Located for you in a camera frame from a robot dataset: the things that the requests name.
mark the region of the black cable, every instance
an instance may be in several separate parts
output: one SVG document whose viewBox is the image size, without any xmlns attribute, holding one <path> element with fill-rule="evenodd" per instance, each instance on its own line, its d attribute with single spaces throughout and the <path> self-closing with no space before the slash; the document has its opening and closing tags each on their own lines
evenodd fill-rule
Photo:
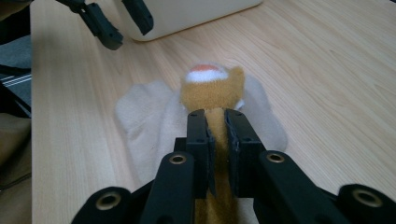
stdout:
<svg viewBox="0 0 396 224">
<path fill-rule="evenodd" d="M 4 74 L 8 76 L 23 76 L 31 73 L 32 73 L 32 69 L 30 68 L 10 67 L 0 64 L 0 74 Z"/>
<path fill-rule="evenodd" d="M 2 192 L 3 190 L 6 190 L 6 189 L 10 189 L 10 188 L 14 187 L 15 185 L 21 183 L 22 181 L 30 179 L 30 178 L 32 178 L 32 173 L 28 173 L 26 175 L 23 175 L 20 178 L 14 180 L 14 181 L 12 181 L 12 182 L 10 182 L 8 184 L 0 185 L 0 192 Z"/>
</svg>

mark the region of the brown plush toy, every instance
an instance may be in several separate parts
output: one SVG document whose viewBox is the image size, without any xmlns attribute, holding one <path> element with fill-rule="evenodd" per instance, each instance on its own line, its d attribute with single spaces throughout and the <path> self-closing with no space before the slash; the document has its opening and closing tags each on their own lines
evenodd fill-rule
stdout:
<svg viewBox="0 0 396 224">
<path fill-rule="evenodd" d="M 192 112 L 205 111 L 208 127 L 215 137 L 216 197 L 208 194 L 196 200 L 195 223 L 238 223 L 236 199 L 228 181 L 228 139 L 224 122 L 226 108 L 243 105 L 245 75 L 240 67 L 224 68 L 215 63 L 194 66 L 182 80 L 181 103 Z"/>
</svg>

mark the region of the wood grain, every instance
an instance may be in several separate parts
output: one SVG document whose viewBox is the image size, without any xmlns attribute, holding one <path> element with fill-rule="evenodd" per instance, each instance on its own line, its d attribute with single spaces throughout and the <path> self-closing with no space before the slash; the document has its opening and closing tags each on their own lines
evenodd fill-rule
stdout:
<svg viewBox="0 0 396 224">
<path fill-rule="evenodd" d="M 124 34 L 113 1 L 96 1 Z M 265 0 L 150 42 L 104 48 L 77 14 L 32 4 L 33 222 L 69 223 L 94 192 L 135 190 L 115 103 L 135 83 L 173 89 L 195 63 L 257 77 L 320 187 L 361 183 L 396 200 L 396 5 Z"/>
</svg>

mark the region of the plush toy head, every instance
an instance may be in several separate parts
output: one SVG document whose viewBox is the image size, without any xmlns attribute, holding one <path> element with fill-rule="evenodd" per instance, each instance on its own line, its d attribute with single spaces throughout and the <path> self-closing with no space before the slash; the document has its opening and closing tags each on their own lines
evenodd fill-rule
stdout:
<svg viewBox="0 0 396 224">
<path fill-rule="evenodd" d="M 181 103 L 189 111 L 243 105 L 245 75 L 240 67 L 227 69 L 215 63 L 194 66 L 182 80 Z"/>
</svg>

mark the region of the white cloth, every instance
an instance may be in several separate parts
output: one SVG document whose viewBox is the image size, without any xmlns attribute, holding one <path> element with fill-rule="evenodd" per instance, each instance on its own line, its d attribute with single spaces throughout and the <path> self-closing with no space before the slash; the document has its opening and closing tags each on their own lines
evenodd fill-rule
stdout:
<svg viewBox="0 0 396 224">
<path fill-rule="evenodd" d="M 179 100 L 179 91 L 171 91 L 162 81 L 137 84 L 118 101 L 116 116 L 127 134 L 136 184 L 152 180 L 164 155 L 174 149 L 175 138 L 186 137 L 187 109 Z M 267 150 L 286 149 L 286 133 L 271 111 L 260 82 L 246 76 L 245 105 L 240 109 Z M 251 199 L 240 200 L 241 220 L 257 223 Z"/>
</svg>

